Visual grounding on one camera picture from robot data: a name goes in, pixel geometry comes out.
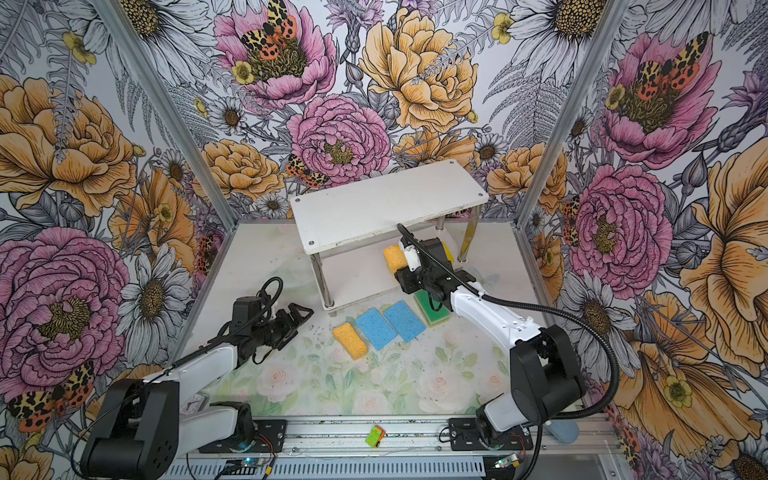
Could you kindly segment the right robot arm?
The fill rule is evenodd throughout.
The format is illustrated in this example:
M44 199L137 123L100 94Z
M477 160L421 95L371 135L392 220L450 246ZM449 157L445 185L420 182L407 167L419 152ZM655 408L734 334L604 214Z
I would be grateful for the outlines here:
M403 236L397 249L406 264L394 276L405 293L425 291L429 300L474 324L508 354L509 387L476 412L478 435L486 445L514 428L554 419L586 393L562 328L544 327L492 299L474 276L452 267L438 238Z

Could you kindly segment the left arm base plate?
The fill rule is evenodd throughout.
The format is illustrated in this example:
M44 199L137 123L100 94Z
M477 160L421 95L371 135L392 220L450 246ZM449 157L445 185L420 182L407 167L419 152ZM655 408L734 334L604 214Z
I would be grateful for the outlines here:
M286 439L288 422L277 420L254 420L253 426L244 432L236 432L232 436L211 442L199 448L200 453L281 453Z

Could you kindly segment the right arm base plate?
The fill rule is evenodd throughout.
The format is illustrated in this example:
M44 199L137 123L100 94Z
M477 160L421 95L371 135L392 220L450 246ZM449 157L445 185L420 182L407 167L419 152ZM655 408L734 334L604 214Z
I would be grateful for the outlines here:
M518 451L532 450L534 440L528 430L515 427L497 437L484 440L476 419L453 417L448 419L448 442L452 451Z

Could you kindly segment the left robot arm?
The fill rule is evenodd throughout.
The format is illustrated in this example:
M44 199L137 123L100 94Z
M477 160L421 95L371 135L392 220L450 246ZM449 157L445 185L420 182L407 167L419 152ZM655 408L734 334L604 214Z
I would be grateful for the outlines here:
M291 303L276 310L268 295L241 297L227 331L168 369L123 379L106 392L79 460L84 479L158 479L175 458L208 445L246 449L257 438L246 403L185 408L201 390L253 360L261 347L279 351L314 314Z

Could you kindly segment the yellow sponge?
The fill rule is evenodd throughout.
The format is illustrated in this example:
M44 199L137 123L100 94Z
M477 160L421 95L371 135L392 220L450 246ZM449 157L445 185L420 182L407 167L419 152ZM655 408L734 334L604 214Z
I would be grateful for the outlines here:
M455 263L455 258L454 258L454 256L453 256L453 254L452 254L452 252L451 252L451 250L450 250L449 246L448 246L448 245L447 245L445 242L443 242L443 243L442 243L442 245L443 245L443 249L444 249L444 252L445 252L445 255L446 255L446 258L447 258L447 260L448 260L448 261L449 261L451 264Z

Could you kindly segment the blue sponge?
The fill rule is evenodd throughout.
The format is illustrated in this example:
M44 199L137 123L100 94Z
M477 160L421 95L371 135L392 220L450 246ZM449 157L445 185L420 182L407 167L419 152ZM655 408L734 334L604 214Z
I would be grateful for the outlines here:
M356 319L355 323L377 351L383 350L397 338L396 331L376 308L367 310Z
M385 309L383 316L403 342L416 339L426 330L425 324L404 301Z

